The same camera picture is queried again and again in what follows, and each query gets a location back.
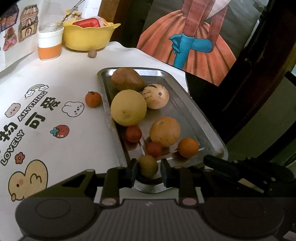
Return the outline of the brown wooden door frame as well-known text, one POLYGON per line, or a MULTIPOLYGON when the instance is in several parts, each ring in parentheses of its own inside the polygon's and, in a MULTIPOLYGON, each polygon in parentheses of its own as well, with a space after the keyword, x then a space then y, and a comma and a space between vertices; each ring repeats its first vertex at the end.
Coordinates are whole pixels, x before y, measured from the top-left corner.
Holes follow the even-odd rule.
POLYGON ((120 0, 102 0, 98 16, 104 18, 107 22, 113 22, 119 3, 120 0))

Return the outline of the glass jar orange white sleeve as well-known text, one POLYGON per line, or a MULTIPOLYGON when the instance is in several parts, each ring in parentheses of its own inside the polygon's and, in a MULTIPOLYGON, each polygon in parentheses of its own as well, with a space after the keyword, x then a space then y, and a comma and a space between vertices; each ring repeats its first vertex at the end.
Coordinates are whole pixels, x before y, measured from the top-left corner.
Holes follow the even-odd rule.
POLYGON ((62 51, 64 27, 59 23, 46 23, 38 29, 38 55, 41 60, 52 60, 62 51))

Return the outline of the small tangerine with stem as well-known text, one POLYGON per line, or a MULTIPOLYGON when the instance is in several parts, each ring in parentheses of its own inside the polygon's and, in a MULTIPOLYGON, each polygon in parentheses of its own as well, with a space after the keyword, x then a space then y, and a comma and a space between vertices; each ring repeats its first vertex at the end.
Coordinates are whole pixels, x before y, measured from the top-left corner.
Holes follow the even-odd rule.
POLYGON ((85 102, 90 108, 96 108, 102 103, 102 97, 98 92, 89 91, 85 96, 85 102))

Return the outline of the beige striped melon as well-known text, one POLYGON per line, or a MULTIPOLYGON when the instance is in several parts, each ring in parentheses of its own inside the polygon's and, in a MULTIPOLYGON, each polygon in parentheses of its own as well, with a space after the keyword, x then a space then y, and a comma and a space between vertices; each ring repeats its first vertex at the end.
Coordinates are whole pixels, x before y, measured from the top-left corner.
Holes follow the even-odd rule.
POLYGON ((153 83, 142 91, 142 95, 150 109, 160 109, 166 106, 170 99, 168 90, 160 84, 153 83))

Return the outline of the yellow flower twig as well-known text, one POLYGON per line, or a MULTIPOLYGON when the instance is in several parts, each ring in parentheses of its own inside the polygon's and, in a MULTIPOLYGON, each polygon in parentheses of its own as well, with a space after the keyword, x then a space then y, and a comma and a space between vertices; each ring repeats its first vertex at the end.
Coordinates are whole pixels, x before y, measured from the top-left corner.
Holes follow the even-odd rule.
POLYGON ((65 16, 63 17, 63 19, 57 23, 57 26, 63 25, 63 23, 68 20, 68 18, 80 19, 82 16, 82 13, 79 12, 79 6, 84 2, 85 0, 79 0, 78 3, 76 3, 71 9, 67 10, 65 12, 65 16))

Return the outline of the brown mango fruit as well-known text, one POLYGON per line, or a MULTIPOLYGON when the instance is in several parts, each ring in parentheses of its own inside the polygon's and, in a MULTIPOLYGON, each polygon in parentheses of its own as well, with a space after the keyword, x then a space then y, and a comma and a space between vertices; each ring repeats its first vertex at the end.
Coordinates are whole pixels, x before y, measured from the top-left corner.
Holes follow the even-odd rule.
POLYGON ((118 68, 111 76, 111 82, 119 90, 142 91, 147 84, 144 79, 132 68, 118 68))

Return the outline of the small brown kiwi fruit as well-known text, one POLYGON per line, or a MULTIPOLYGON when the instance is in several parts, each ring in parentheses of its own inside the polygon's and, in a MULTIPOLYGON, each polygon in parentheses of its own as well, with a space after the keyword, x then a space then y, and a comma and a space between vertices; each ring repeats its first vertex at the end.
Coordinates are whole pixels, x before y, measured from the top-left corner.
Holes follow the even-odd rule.
POLYGON ((145 177, 152 178, 158 171, 158 163, 155 158, 150 155, 140 156, 138 163, 141 168, 141 173, 145 177))

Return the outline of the coloured houses paper drawing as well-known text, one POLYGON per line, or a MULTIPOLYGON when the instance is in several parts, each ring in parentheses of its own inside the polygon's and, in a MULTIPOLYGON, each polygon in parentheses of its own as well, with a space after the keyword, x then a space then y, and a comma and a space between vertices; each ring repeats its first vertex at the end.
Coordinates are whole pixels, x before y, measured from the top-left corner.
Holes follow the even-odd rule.
POLYGON ((37 50, 44 1, 17 1, 1 15, 1 71, 37 50))

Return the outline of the large orange fruit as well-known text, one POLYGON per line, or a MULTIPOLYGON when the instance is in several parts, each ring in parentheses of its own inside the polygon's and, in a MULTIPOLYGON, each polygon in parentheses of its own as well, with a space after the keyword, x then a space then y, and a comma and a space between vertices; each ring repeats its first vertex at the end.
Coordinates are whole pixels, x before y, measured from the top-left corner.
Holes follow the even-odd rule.
POLYGON ((174 145, 180 138, 181 127, 177 120, 164 116, 156 120, 149 130, 153 142, 159 142, 163 147, 174 145))

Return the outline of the silver metal tray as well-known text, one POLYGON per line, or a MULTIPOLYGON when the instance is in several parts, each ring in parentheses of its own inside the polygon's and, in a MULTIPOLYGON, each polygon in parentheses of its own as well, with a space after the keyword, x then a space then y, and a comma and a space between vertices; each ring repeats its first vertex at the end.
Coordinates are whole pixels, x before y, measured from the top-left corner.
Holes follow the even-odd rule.
POLYGON ((97 73, 98 84, 103 100, 104 112, 109 132, 119 164, 126 167, 133 159, 145 155, 151 138, 158 133, 167 136, 177 133, 177 141, 170 146, 163 146, 161 156, 157 157, 159 164, 163 158, 173 166, 201 167, 203 157, 212 155, 227 160, 228 151, 216 131, 208 122, 204 114, 191 99, 187 92, 169 73, 152 68, 135 68, 147 85, 160 84, 170 95, 168 103, 160 109, 147 109, 144 119, 138 123, 142 137, 137 143, 131 143, 125 138, 126 128, 114 121, 111 116, 111 103, 118 94, 118 90, 111 83, 115 68, 105 68, 97 73), (199 144, 198 153, 186 159, 178 152, 178 144, 184 138, 192 138, 199 144))

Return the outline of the small red tomato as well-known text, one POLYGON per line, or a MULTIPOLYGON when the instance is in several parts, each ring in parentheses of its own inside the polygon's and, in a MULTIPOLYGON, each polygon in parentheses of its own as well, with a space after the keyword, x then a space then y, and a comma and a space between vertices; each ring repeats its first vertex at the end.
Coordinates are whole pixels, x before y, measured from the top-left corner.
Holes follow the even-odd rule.
POLYGON ((125 138, 131 142, 136 143, 142 137, 142 131, 138 126, 129 126, 125 131, 125 138))

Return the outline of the small mandarin orange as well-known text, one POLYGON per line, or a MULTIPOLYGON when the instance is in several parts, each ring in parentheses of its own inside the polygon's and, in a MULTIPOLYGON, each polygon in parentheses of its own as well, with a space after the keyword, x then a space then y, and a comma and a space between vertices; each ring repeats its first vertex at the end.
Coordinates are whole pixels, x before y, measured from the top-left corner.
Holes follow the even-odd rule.
POLYGON ((191 158, 198 154, 199 144, 192 138, 183 138, 178 144, 178 152, 184 158, 191 158))

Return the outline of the red object in bowl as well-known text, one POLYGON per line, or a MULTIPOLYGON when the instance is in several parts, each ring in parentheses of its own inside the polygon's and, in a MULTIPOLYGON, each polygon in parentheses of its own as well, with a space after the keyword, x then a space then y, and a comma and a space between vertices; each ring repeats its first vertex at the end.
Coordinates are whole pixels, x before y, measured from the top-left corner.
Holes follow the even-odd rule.
POLYGON ((74 21, 73 25, 81 28, 101 28, 107 26, 106 20, 99 16, 74 21))

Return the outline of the girl orange dress poster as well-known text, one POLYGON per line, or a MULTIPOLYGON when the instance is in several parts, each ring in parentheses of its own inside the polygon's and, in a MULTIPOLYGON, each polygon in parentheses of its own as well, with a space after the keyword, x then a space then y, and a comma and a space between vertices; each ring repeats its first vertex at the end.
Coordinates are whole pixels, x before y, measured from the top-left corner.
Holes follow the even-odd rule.
POLYGON ((158 1, 137 48, 220 85, 259 24, 267 1, 158 1))

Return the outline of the yellow plastic bowl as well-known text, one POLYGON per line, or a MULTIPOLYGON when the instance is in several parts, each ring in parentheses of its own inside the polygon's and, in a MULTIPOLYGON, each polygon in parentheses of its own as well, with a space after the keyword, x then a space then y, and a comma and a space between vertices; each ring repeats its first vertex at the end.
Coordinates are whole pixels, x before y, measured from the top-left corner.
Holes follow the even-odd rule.
POLYGON ((75 51, 100 50, 106 47, 119 26, 119 23, 107 22, 106 26, 100 28, 82 28, 69 22, 64 25, 63 42, 67 48, 75 51))

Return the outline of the small brown nut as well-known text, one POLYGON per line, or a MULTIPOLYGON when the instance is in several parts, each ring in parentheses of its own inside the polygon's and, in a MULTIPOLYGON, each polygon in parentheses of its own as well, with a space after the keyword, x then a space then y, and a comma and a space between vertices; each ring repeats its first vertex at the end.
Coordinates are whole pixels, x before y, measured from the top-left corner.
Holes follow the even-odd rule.
POLYGON ((95 58, 97 56, 97 51, 96 50, 89 50, 87 56, 89 58, 95 58))

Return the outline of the yellow lemon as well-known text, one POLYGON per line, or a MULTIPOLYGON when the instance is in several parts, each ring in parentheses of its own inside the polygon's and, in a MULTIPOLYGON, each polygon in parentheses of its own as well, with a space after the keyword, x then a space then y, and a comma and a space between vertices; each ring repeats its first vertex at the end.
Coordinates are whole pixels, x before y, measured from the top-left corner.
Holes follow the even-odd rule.
POLYGON ((135 126, 144 119, 147 103, 139 92, 123 90, 113 98, 110 112, 113 120, 119 125, 135 126))

